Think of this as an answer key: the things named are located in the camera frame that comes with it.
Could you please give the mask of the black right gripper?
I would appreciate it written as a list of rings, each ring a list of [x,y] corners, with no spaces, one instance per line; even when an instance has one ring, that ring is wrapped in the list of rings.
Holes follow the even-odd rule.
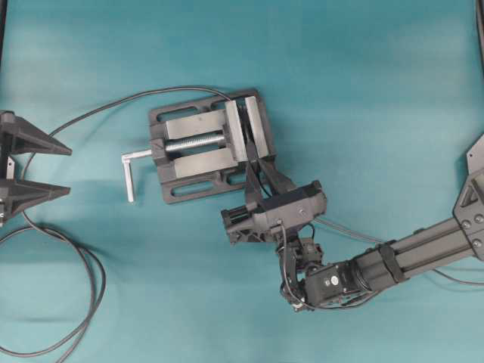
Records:
[[[271,197],[262,197],[259,164],[248,162],[245,205],[221,211],[231,244],[273,242],[282,231],[295,234],[326,211],[326,195],[318,180],[298,188],[273,162],[261,159],[260,169]]]

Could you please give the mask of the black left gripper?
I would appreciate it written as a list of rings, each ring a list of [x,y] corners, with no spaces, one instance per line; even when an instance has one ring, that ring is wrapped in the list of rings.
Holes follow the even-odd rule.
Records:
[[[71,155],[72,150],[13,112],[1,111],[1,226],[25,209],[68,195],[70,188],[14,179],[12,154]]]

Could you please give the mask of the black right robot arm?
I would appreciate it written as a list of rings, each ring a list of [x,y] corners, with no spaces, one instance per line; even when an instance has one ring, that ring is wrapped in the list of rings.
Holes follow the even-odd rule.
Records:
[[[483,167],[474,161],[450,219],[329,264],[313,239],[299,236],[326,210],[320,182],[298,188],[271,164],[257,164],[246,168],[245,205],[222,211],[222,219],[233,244],[277,244],[280,292],[297,311],[352,308],[415,275],[468,256],[483,258]]]

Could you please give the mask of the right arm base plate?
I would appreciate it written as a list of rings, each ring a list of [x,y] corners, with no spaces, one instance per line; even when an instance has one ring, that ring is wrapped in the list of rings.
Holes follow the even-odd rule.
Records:
[[[484,135],[480,135],[466,153],[467,172],[469,175],[483,169],[484,166]]]

